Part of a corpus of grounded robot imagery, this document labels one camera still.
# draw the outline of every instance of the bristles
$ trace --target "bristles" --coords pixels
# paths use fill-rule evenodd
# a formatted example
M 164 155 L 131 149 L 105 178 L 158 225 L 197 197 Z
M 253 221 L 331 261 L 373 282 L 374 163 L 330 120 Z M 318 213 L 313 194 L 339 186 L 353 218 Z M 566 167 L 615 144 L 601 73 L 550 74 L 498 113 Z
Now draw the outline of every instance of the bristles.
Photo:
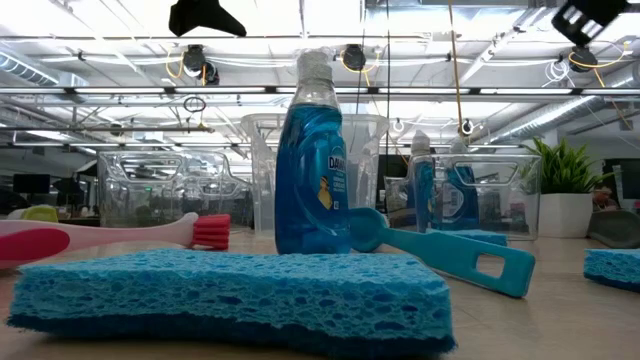
M 227 250 L 230 231 L 231 216 L 228 214 L 201 216 L 193 224 L 191 246 L 202 245 L 216 250 Z

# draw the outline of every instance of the blue sponge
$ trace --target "blue sponge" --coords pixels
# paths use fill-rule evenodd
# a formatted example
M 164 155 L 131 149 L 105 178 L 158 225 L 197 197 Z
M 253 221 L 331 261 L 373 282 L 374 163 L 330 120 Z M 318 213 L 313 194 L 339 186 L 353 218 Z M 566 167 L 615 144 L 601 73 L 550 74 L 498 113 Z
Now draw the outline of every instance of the blue sponge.
M 409 255 L 163 249 L 23 272 L 8 324 L 57 335 L 275 344 L 355 358 L 455 346 L 448 286 Z
M 507 235 L 498 234 L 491 231 L 484 231 L 484 230 L 445 230 L 445 231 L 438 230 L 438 231 L 446 234 L 450 234 L 450 235 L 466 237 L 472 240 L 483 241 L 483 242 L 487 242 L 494 245 L 507 246 Z
M 604 285 L 640 292 L 640 249 L 587 250 L 584 277 Z

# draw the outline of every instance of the table surface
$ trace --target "table surface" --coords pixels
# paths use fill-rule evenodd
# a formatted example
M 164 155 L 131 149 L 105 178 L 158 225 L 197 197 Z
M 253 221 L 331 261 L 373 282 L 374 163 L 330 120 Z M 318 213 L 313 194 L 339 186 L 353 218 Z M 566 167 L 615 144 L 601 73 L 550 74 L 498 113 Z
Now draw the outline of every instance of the table surface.
M 582 276 L 584 249 L 593 240 L 540 238 L 512 242 L 533 253 L 535 273 L 525 299 L 513 299 L 445 276 L 451 287 L 459 347 L 443 359 L 640 359 L 640 294 L 602 286 Z M 76 251 L 53 262 L 111 256 L 162 243 L 114 244 Z M 393 252 L 389 247 L 381 249 Z M 231 252 L 274 253 L 271 239 L 232 234 Z M 482 259 L 479 268 L 500 268 Z M 0 318 L 9 313 L 15 270 L 0 270 Z M 184 341 L 82 341 L 49 337 L 0 324 L 0 360 L 47 359 L 314 359 L 273 348 Z

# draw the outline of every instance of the bottle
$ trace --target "bottle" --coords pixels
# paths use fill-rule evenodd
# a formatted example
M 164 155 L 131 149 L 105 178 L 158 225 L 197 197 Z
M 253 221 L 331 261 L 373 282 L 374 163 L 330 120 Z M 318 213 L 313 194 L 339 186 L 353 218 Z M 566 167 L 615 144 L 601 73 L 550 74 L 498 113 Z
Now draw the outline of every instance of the bottle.
M 298 58 L 298 88 L 276 161 L 275 231 L 280 254 L 351 250 L 342 114 L 328 59 L 319 50 Z
M 454 140 L 451 154 L 465 156 L 468 151 L 462 139 Z M 435 228 L 439 230 L 477 229 L 480 223 L 478 191 L 475 186 L 473 169 L 470 165 L 447 164 L 445 180 L 442 184 L 442 219 Z
M 411 142 L 407 207 L 415 206 L 419 232 L 426 232 L 432 227 L 435 209 L 433 182 L 435 167 L 431 157 L 430 143 L 429 137 L 420 130 L 416 131 Z

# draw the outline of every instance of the scrub brush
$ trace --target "scrub brush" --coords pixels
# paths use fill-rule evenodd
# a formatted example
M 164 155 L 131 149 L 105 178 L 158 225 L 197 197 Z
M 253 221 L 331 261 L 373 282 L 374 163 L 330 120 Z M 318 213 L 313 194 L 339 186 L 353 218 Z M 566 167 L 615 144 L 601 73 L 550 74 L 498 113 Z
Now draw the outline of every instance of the scrub brush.
M 192 248 L 229 248 L 231 216 L 188 213 L 167 225 L 148 228 L 90 228 L 29 220 L 0 221 L 0 269 L 16 267 L 66 251 L 131 241 L 164 241 Z

